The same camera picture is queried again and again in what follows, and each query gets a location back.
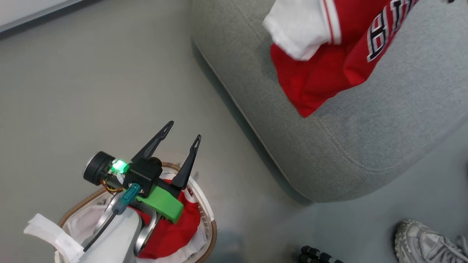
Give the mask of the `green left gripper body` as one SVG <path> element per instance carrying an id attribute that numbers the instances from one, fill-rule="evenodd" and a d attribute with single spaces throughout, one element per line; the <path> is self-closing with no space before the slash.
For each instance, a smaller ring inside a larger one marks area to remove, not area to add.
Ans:
<path id="1" fill-rule="evenodd" d="M 183 189 L 160 178 L 161 174 L 162 163 L 155 157 L 127 164 L 101 151 L 89 160 L 83 178 L 98 185 L 112 175 L 121 175 L 124 180 L 117 188 L 122 188 L 122 196 L 117 198 L 112 212 L 121 215 L 132 202 L 142 202 L 165 219 L 177 223 L 183 210 L 178 200 Z"/>

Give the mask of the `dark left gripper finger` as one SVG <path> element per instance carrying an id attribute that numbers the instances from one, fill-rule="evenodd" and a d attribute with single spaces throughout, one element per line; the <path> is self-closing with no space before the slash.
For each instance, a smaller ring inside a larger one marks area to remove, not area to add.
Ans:
<path id="1" fill-rule="evenodd" d="M 131 162 L 135 163 L 139 160 L 149 160 L 153 156 L 160 142 L 165 140 L 173 125 L 174 121 L 169 121 L 151 140 L 145 144 L 145 146 L 137 152 L 137 154 L 131 159 Z"/>
<path id="2" fill-rule="evenodd" d="M 197 138 L 193 142 L 189 149 L 189 154 L 181 166 L 177 175 L 172 179 L 171 184 L 179 190 L 185 189 L 189 181 L 190 174 L 197 156 L 199 145 L 201 142 L 201 135 L 197 135 Z"/>

